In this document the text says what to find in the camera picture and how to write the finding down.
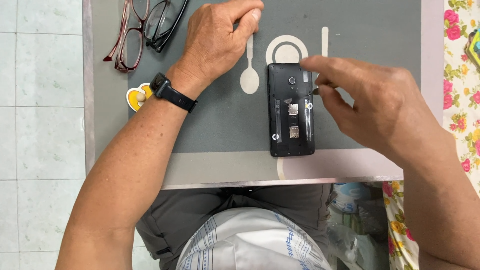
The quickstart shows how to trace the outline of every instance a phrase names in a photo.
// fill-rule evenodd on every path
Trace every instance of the person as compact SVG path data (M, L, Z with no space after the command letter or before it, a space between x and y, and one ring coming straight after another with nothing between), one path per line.
M230 0L198 9L183 55L167 72L172 87L196 99L230 70L259 30L263 8L260 0ZM480 199L460 166L454 138L438 124L411 74L322 56L300 64L319 74L315 83L339 129L403 168L406 223L420 247L420 268L480 270ZM332 86L346 90L354 105ZM330 269L321 185L240 194L160 191L186 116L152 97L113 138L80 190L56 269L131 269L136 225L162 270Z

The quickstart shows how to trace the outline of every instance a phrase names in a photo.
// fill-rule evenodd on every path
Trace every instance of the white floor tile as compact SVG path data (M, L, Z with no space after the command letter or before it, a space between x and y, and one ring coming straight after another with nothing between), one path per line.
M17 106L84 106L82 36L17 34L16 54Z
M17 179L84 179L83 108L17 107Z
M17 32L81 35L82 0L18 0Z
M17 30L17 0L0 0L0 7L0 32L15 32Z
M135 229L135 236L133 237L133 247L145 246L142 237L138 234L137 229Z
M18 252L0 253L0 270L20 270Z
M20 252L21 270L54 270L58 251Z
M0 252L17 251L17 181L0 181Z
M2 12L0 9L0 28ZM0 106L15 106L15 42L14 33L0 33Z
M59 250L83 180L18 181L20 251Z
M0 180L15 180L15 107L0 107Z
M153 260L145 247L134 247L132 270L159 270L158 260Z

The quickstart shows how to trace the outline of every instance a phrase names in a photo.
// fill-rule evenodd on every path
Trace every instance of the smartwatch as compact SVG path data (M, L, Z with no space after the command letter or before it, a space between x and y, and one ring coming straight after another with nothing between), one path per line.
M198 103L198 101L191 100L184 94L173 89L170 80L168 80L162 73L158 73L155 78L153 78L150 83L150 89L152 90L152 94L157 98L168 100L178 107L188 111L188 113L192 113L193 108L195 108L195 105Z

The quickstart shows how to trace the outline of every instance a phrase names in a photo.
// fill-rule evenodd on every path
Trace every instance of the spoon icon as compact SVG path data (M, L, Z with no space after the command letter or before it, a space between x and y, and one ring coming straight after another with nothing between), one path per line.
M240 76L240 85L245 93L253 94L257 91L258 86L260 85L258 73L252 68L253 35L251 35L247 41L247 58L248 68L244 70Z

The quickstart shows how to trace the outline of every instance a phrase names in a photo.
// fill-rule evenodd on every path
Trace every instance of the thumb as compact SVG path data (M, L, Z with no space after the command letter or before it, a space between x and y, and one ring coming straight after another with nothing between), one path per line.
M352 107L346 103L340 93L326 85L318 87L318 92L322 97L324 106L332 115L341 132L347 133L353 124L355 112Z
M259 9L252 9L251 11L247 12L239 22L239 26L233 32L236 38L240 40L248 40L248 38L256 31L258 28L258 22L262 17L262 11Z

